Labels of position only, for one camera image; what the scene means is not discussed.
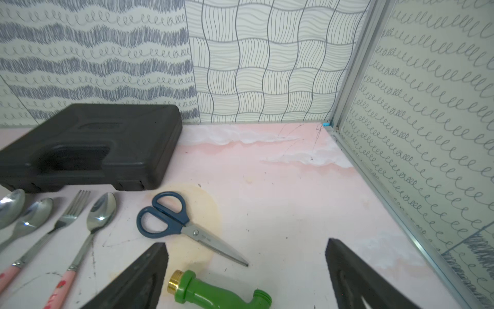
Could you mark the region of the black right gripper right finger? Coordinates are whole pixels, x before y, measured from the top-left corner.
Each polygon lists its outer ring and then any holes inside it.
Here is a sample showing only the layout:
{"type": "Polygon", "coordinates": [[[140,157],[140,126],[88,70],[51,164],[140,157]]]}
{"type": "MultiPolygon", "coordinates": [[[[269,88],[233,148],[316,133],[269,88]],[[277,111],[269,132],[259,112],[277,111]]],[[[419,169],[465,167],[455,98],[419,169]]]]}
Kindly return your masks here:
{"type": "Polygon", "coordinates": [[[339,308],[419,308],[339,239],[328,240],[325,258],[339,308]]]}

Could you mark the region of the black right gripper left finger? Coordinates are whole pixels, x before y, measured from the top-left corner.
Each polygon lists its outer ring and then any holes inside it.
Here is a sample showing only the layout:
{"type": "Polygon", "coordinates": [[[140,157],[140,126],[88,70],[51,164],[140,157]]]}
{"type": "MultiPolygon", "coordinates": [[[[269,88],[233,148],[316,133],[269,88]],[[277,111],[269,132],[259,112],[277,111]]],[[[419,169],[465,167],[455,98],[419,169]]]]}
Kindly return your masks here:
{"type": "Polygon", "coordinates": [[[156,308],[169,262],[166,244],[154,243],[103,291],[88,309],[156,308]]]}

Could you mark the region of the pink strawberry handle fork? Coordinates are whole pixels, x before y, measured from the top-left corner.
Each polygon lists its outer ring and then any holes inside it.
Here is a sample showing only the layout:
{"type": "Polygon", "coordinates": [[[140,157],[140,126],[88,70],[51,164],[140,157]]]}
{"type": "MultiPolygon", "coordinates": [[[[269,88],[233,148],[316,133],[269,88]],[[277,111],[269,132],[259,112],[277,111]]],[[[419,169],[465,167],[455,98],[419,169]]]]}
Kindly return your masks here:
{"type": "Polygon", "coordinates": [[[1,293],[6,290],[10,283],[18,276],[26,264],[31,262],[39,251],[53,238],[55,233],[71,225],[81,215],[87,206],[91,191],[80,190],[69,204],[64,213],[59,217],[52,230],[40,238],[26,253],[15,260],[1,273],[1,293]]]}

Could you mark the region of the cow pattern handle spoon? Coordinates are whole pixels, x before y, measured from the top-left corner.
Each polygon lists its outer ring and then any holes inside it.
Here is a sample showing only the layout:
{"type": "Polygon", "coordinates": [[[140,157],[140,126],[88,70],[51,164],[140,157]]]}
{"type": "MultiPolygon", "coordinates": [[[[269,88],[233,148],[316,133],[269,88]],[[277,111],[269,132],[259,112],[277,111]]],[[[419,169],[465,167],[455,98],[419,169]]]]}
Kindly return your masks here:
{"type": "Polygon", "coordinates": [[[16,189],[1,199],[1,226],[4,229],[12,224],[24,209],[26,193],[16,189]]]}

